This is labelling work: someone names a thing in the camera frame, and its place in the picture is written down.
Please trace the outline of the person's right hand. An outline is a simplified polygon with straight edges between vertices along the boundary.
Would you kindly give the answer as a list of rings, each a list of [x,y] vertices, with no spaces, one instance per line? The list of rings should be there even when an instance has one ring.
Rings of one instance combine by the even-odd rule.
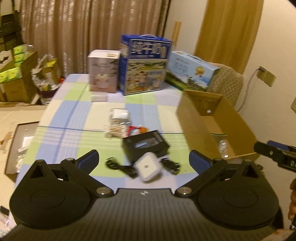
[[[290,184],[290,190],[292,192],[290,195],[291,203],[290,203],[289,212],[288,212],[288,219],[293,220],[296,214],[296,179],[294,179]]]

